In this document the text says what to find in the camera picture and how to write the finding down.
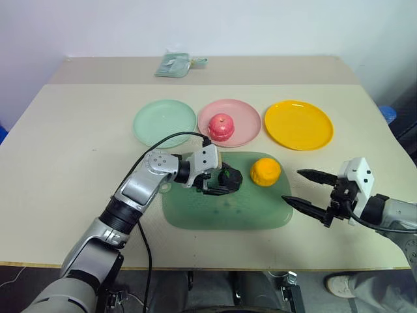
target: black cable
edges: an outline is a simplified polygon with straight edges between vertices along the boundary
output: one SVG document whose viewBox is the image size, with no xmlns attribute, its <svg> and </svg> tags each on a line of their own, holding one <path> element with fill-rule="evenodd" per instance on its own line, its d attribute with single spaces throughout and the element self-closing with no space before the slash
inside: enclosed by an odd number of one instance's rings
<svg viewBox="0 0 417 313">
<path fill-rule="evenodd" d="M 366 222 L 365 220 L 362 220 L 359 216 L 355 215 L 352 211 L 352 205 L 349 201 L 345 202 L 345 206 L 347 211 L 349 212 L 349 215 L 357 221 L 359 224 L 366 226 L 368 228 L 371 228 L 372 230 L 387 232 L 387 233 L 417 233 L 417 230 L 395 230 L 393 228 L 385 228 L 380 227 L 371 223 Z"/>
<path fill-rule="evenodd" d="M 141 222 L 137 220 L 137 226 L 139 227 L 139 231 L 141 232 L 143 242 L 146 246 L 146 250 L 148 252 L 148 278 L 146 279 L 146 289 L 145 289 L 145 298 L 143 299 L 143 310 L 142 313 L 146 313 L 146 307 L 148 306 L 148 294 L 149 294 L 149 285 L 151 284 L 151 274 L 152 274 L 152 253 L 151 248 L 149 248 L 148 240 L 146 239 L 145 232 L 143 231 Z"/>
<path fill-rule="evenodd" d="M 160 141 L 158 141 L 157 143 L 155 143 L 152 147 L 150 147 L 149 149 L 147 149 L 146 151 L 145 151 L 145 153 L 143 153 L 139 158 L 138 158 L 138 160 L 133 164 L 133 166 L 130 168 L 130 170 L 128 171 L 128 173 L 126 174 L 126 176 L 124 176 L 124 179 L 122 180 L 122 182 L 120 183 L 120 185 L 117 187 L 117 189 L 119 189 L 120 188 L 120 186 L 123 184 L 123 182 L 126 180 L 126 178 L 128 178 L 129 177 L 129 175 L 131 174 L 131 173 L 133 173 L 133 171 L 135 170 L 135 168 L 136 168 L 136 166 L 143 160 L 143 158 L 145 157 L 145 155 L 148 153 L 148 152 L 151 152 L 153 149 L 156 149 L 159 145 L 161 145 L 161 144 L 163 144 L 164 142 L 166 142 L 167 140 L 169 140 L 169 139 L 171 139 L 171 138 L 174 138 L 174 137 L 177 137 L 177 136 L 181 136 L 181 135 L 194 135 L 194 136 L 198 136 L 198 137 L 202 137 L 204 140 L 203 140 L 203 147 L 205 147 L 206 145 L 208 145 L 208 144 L 210 144 L 211 143 L 211 141 L 210 141 L 210 138 L 209 137 L 207 137 L 207 136 L 205 136 L 205 135 L 203 135 L 203 134 L 200 134 L 200 133 L 198 133 L 198 132 L 176 132 L 176 133 L 174 133 L 174 134 L 172 134 L 172 135 L 169 135 L 169 136 L 167 136 L 167 137 L 165 137 L 164 139 L 162 139 L 162 140 L 160 140 Z"/>
</svg>

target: wire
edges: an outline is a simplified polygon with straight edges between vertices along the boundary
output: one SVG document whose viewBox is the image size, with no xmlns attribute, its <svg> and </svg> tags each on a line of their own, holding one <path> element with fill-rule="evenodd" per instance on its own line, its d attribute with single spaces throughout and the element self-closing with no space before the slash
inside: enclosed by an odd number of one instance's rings
<svg viewBox="0 0 417 313">
<path fill-rule="evenodd" d="M 23 270 L 26 268 L 26 266 L 25 267 L 22 267 L 22 269 L 19 271 L 19 273 L 16 275 L 16 277 L 14 278 L 14 280 L 9 280 L 8 282 L 4 282 L 4 283 L 2 283 L 1 285 L 0 285 L 0 288 L 1 287 L 3 287 L 4 285 L 7 285 L 7 284 L 11 284 L 11 283 L 13 283 L 13 282 L 15 282 L 15 281 L 17 281 L 17 279 L 19 278 L 19 276 L 20 276 L 20 274 L 23 272 Z"/>
<path fill-rule="evenodd" d="M 181 135 L 194 135 L 194 136 L 198 136 L 198 137 L 202 137 L 203 139 L 204 139 L 204 141 L 203 141 L 203 145 L 205 146 L 205 143 L 211 143 L 211 141 L 210 141 L 210 138 L 209 137 L 207 137 L 207 136 L 205 136 L 205 135 L 203 135 L 203 134 L 200 134 L 200 133 L 198 133 L 198 132 L 176 132 L 176 133 L 174 133 L 174 134 L 172 134 L 172 135 L 169 135 L 169 136 L 167 136 L 167 137 L 165 137 L 164 139 L 162 139 L 162 140 L 160 140 L 160 141 L 158 141 L 157 143 L 155 143 L 152 147 L 150 147 L 149 149 L 147 149 L 146 151 L 145 151 L 145 153 L 143 153 L 139 158 L 138 158 L 138 160 L 133 164 L 133 166 L 130 168 L 130 170 L 128 171 L 128 173 L 126 174 L 126 176 L 124 176 L 124 179 L 122 180 L 122 182 L 120 183 L 120 185 L 117 187 L 117 190 L 120 188 L 120 186 L 123 184 L 123 182 L 129 177 L 129 175 L 131 174 L 131 173 L 133 173 L 133 171 L 135 170 L 135 168 L 136 168 L 136 166 L 143 160 L 143 158 L 145 157 L 145 155 L 148 153 L 148 152 L 151 152 L 153 149 L 155 149 L 155 148 L 157 148 L 159 145 L 161 145 L 161 144 L 163 144 L 164 142 L 166 142 L 167 140 L 169 140 L 169 139 L 171 139 L 171 138 L 174 138 L 174 137 L 177 137 L 177 136 L 181 136 Z"/>
<path fill-rule="evenodd" d="M 133 293 L 128 293 L 129 296 L 134 298 L 137 302 L 139 302 L 142 306 L 144 306 L 143 301 L 139 299 L 139 297 L 135 296 Z"/>
<path fill-rule="evenodd" d="M 372 230 L 382 231 L 382 232 L 389 232 L 389 233 L 417 233 L 417 230 L 395 230 L 393 228 L 384 228 L 380 227 L 371 223 L 366 222 L 365 220 L 362 220 L 359 216 L 355 215 L 352 211 L 352 205 L 349 201 L 345 202 L 346 209 L 349 212 L 349 215 L 357 221 L 359 224 L 366 226 L 368 228 L 371 228 Z"/>
<path fill-rule="evenodd" d="M 145 232 L 143 231 L 141 222 L 137 220 L 137 226 L 139 227 L 139 231 L 141 232 L 143 242 L 146 246 L 146 250 L 148 252 L 148 278 L 146 280 L 146 289 L 145 289 L 145 298 L 143 299 L 143 310 L 142 313 L 146 313 L 147 305 L 148 305 L 148 294 L 149 294 L 149 285 L 151 284 L 151 273 L 152 273 L 152 254 L 151 248 L 149 248 L 148 240 L 146 239 Z"/>
</svg>

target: white wall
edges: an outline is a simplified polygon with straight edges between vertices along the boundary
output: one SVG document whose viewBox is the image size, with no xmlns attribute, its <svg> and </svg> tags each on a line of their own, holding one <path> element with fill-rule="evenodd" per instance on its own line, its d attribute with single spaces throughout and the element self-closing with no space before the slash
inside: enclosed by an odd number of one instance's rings
<svg viewBox="0 0 417 313">
<path fill-rule="evenodd" d="M 377 104 L 416 81 L 416 0 L 0 0 L 0 122 L 64 56 L 338 55 Z"/>
</svg>

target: pink plate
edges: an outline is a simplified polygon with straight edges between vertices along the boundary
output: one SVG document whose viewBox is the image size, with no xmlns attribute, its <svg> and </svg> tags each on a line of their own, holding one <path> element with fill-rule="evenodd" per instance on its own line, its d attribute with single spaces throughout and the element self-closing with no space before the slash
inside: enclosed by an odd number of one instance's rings
<svg viewBox="0 0 417 313">
<path fill-rule="evenodd" d="M 207 104 L 198 115 L 198 129 L 209 135 L 209 122 L 219 113 L 230 115 L 235 124 L 235 132 L 224 142 L 213 142 L 220 147 L 240 147 L 255 139 L 262 127 L 259 113 L 249 104 L 234 99 L 221 99 Z"/>
</svg>

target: yellow plate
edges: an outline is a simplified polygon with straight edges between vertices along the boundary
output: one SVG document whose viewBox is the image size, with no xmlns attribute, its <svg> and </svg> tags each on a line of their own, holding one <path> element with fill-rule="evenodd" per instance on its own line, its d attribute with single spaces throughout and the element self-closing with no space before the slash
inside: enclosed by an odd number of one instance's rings
<svg viewBox="0 0 417 313">
<path fill-rule="evenodd" d="M 296 100 L 277 102 L 269 107 L 265 127 L 278 143 L 294 150 L 318 149 L 333 137 L 333 124 L 325 112 Z"/>
</svg>

